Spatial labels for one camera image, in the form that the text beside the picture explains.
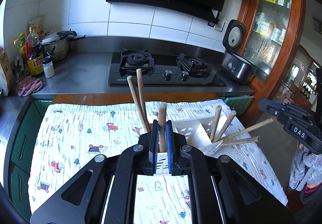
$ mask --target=screw head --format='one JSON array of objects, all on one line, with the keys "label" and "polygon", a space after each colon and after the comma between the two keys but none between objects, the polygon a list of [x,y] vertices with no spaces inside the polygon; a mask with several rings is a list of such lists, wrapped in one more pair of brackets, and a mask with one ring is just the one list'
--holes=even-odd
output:
[{"label": "screw head", "polygon": [[230,161],[230,158],[227,155],[223,155],[220,157],[220,161],[223,163],[228,163]]},{"label": "screw head", "polygon": [[183,145],[182,150],[185,152],[189,152],[192,150],[192,147],[190,145]]},{"label": "screw head", "polygon": [[97,156],[95,157],[95,161],[96,161],[96,162],[102,162],[104,159],[105,159],[105,158],[104,158],[104,156],[103,156],[103,155],[97,155]]},{"label": "screw head", "polygon": [[143,145],[135,145],[133,147],[133,150],[134,151],[142,151],[144,149]]}]

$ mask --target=pressure cooker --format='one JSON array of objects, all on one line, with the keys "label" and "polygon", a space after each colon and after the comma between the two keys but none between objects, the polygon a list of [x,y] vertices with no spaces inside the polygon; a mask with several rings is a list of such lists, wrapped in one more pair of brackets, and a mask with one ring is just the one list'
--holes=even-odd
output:
[{"label": "pressure cooker", "polygon": [[75,31],[61,31],[51,33],[41,40],[43,46],[44,56],[48,56],[48,52],[53,51],[53,62],[61,61],[68,56],[68,42],[84,39],[84,36],[77,36]]}]

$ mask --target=gas stove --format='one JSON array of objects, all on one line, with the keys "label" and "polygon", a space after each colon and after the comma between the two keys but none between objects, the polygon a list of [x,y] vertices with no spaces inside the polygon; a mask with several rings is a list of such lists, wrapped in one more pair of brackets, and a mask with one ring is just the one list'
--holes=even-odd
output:
[{"label": "gas stove", "polygon": [[139,68],[144,86],[226,86],[212,71],[211,65],[197,57],[126,49],[113,53],[108,84],[128,85],[127,76],[135,78]]}]

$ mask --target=black glass stovetop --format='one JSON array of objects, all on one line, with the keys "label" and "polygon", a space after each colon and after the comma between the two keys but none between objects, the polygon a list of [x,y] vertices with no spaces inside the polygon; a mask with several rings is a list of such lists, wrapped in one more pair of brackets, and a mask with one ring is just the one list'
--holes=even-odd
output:
[{"label": "black glass stovetop", "polygon": [[[226,86],[226,84],[216,75],[215,72],[210,74],[200,74],[189,72],[188,77],[182,79],[185,68],[177,62],[176,56],[151,54],[154,59],[155,70],[148,75],[143,72],[144,86]],[[121,53],[114,52],[112,56],[111,68],[109,71],[108,84],[110,86],[128,85],[127,77],[132,75],[136,81],[136,75],[130,71],[120,70]],[[171,71],[170,79],[165,79],[165,71]]]}]

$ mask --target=cabinet handle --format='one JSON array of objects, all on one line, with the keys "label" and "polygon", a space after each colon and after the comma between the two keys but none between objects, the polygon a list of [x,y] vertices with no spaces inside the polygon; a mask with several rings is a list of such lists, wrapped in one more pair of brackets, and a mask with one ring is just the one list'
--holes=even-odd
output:
[{"label": "cabinet handle", "polygon": [[18,177],[19,177],[19,202],[22,202],[22,191],[21,191],[21,177],[20,175],[18,174]]},{"label": "cabinet handle", "polygon": [[20,161],[22,159],[22,155],[24,154],[24,149],[25,149],[26,142],[27,142],[27,136],[26,136],[26,134],[24,135],[24,138],[25,138],[24,139],[24,143],[23,143],[23,145],[21,147],[21,152],[20,152],[20,156],[18,158],[18,161]]}]

